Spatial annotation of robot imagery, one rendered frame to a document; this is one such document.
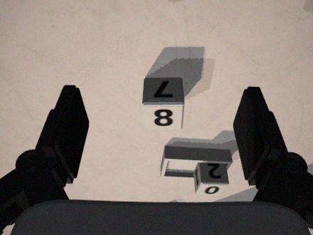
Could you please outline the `white digit cube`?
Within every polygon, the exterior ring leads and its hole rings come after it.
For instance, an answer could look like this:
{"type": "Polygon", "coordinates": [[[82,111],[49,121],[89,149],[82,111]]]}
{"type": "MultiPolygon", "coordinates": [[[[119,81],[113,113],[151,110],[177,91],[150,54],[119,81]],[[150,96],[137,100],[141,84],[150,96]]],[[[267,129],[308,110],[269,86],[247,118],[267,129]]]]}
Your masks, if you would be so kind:
{"type": "Polygon", "coordinates": [[[229,185],[226,164],[198,162],[193,176],[196,195],[220,196],[229,185]]]}
{"type": "Polygon", "coordinates": [[[184,121],[182,78],[145,78],[142,97],[146,130],[180,130],[184,121]]]}

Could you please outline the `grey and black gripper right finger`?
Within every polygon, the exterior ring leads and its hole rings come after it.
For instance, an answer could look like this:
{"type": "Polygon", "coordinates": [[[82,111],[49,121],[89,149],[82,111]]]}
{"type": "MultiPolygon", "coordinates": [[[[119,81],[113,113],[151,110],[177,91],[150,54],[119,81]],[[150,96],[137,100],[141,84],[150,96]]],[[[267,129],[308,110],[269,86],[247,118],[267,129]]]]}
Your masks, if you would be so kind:
{"type": "Polygon", "coordinates": [[[288,207],[313,229],[313,175],[303,157],[287,151],[260,87],[243,91],[233,130],[244,178],[258,189],[253,202],[288,207]]]}

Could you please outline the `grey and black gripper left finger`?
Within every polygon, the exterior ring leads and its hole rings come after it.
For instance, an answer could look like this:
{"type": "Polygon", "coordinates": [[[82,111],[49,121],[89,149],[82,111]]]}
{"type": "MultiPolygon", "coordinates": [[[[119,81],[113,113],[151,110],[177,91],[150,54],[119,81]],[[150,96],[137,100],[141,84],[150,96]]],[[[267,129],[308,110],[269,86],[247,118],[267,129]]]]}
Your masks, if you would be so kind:
{"type": "Polygon", "coordinates": [[[36,148],[23,152],[16,169],[0,179],[0,235],[27,208],[69,199],[64,187],[77,178],[88,128],[80,89],[64,85],[36,148]]]}

